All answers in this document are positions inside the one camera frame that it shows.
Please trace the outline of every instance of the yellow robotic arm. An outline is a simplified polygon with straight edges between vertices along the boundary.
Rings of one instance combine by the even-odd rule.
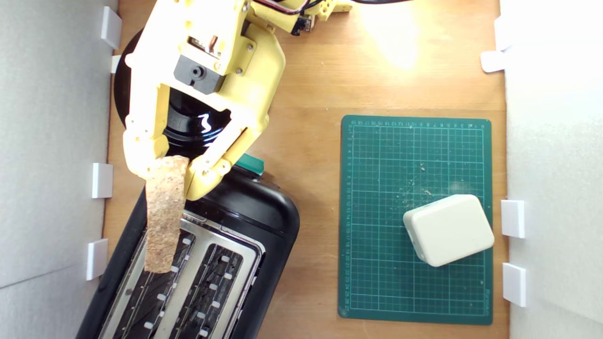
[[[168,151],[163,131],[171,87],[231,112],[230,122],[186,173],[186,198],[207,194],[268,125],[285,67],[275,27],[298,33],[316,18],[351,8],[346,0],[157,0],[125,58],[131,68],[124,133],[130,171],[146,179],[153,161]]]

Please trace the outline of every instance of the wooden table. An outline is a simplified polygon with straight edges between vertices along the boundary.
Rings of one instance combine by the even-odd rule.
[[[144,25],[153,0],[121,0],[122,48]],[[287,67],[270,126],[250,154],[299,209],[301,226],[259,338],[504,338],[497,201],[506,196],[505,94],[502,74],[481,71],[479,53],[494,48],[498,0],[415,0],[357,5],[319,22],[311,34],[279,32]],[[346,114],[487,118],[493,128],[494,322],[435,325],[339,318],[337,300],[339,133]],[[125,166],[124,131],[112,105],[109,162],[115,166],[104,236],[111,251],[143,181]]]

